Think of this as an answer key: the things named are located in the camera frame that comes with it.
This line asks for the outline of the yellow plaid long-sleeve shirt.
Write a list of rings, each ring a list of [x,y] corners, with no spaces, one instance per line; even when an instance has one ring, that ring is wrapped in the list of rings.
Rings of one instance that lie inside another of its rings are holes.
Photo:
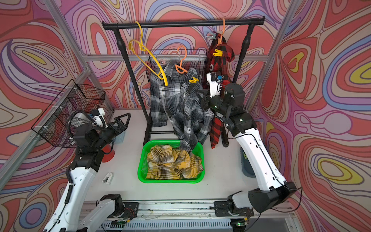
[[[147,155],[147,179],[196,179],[204,171],[202,158],[170,145],[154,146]]]

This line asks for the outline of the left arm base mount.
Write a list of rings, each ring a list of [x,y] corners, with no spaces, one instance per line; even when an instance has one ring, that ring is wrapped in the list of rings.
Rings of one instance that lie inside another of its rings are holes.
[[[118,210],[111,214],[110,218],[124,218],[133,219],[138,215],[139,203],[138,202],[124,202]]]

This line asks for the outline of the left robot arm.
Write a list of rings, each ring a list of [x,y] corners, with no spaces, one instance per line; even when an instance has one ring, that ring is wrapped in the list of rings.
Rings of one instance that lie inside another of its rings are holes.
[[[76,145],[75,157],[66,169],[66,189],[45,232],[95,232],[108,217],[120,217],[125,205],[120,194],[104,195],[99,204],[83,219],[80,213],[89,188],[96,177],[103,157],[104,147],[114,144],[114,138],[129,125],[130,113],[106,122],[104,110],[99,108],[90,114],[77,110],[68,118],[66,130]]]

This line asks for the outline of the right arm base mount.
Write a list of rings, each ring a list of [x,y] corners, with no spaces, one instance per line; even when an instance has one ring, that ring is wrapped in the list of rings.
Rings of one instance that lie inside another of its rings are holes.
[[[237,208],[230,200],[215,201],[210,207],[214,211],[216,217],[246,217],[254,216],[254,211],[250,207]]]

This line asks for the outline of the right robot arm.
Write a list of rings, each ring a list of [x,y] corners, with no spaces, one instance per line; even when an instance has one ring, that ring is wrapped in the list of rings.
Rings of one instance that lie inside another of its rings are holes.
[[[221,86],[217,92],[199,90],[197,95],[202,108],[211,109],[221,117],[223,124],[243,149],[257,179],[258,188],[248,192],[252,207],[259,213],[272,209],[290,198],[298,187],[289,182],[280,173],[265,148],[257,124],[253,117],[244,110],[243,88],[234,83],[225,86],[221,94]]]

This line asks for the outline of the grey plaid long-sleeve shirt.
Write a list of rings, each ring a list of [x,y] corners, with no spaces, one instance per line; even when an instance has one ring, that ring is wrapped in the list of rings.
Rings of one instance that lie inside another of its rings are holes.
[[[192,77],[199,77],[196,69],[179,74],[176,62],[162,65],[168,85],[154,73],[150,77],[150,114],[153,127],[163,127],[170,122],[174,134],[181,142],[180,148],[192,151],[197,143],[203,144],[207,139],[214,113],[203,111],[196,90],[203,90],[200,82],[190,83]]]

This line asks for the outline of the orange hanger with grey shirt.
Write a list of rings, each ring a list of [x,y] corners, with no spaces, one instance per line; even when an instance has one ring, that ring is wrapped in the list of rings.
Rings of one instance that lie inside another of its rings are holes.
[[[179,64],[176,64],[175,65],[175,69],[176,71],[179,73],[179,74],[184,74],[184,73],[187,73],[188,71],[182,66],[183,65],[183,61],[186,59],[187,57],[187,48],[184,46],[184,45],[180,45],[178,48],[177,48],[177,52],[180,51],[180,49],[183,49],[184,50],[184,57],[180,60]]]

